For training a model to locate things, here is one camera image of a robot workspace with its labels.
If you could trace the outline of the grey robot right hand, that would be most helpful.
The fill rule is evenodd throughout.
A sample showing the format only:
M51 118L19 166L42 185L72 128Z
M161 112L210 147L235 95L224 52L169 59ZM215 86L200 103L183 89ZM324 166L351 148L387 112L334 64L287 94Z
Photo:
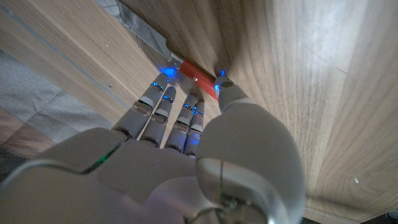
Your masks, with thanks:
M111 129L94 128L1 183L2 223L300 223L305 184L289 130L219 76L221 114L187 97L166 143L175 89L161 73Z

